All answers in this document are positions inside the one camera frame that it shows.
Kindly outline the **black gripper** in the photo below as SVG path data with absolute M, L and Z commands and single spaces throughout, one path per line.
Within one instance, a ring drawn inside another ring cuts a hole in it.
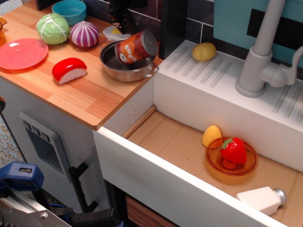
M 147 0 L 111 0 L 108 15 L 112 24 L 123 35 L 134 35 L 139 32 L 136 22 L 128 10 L 129 8 L 145 8 L 148 6 Z

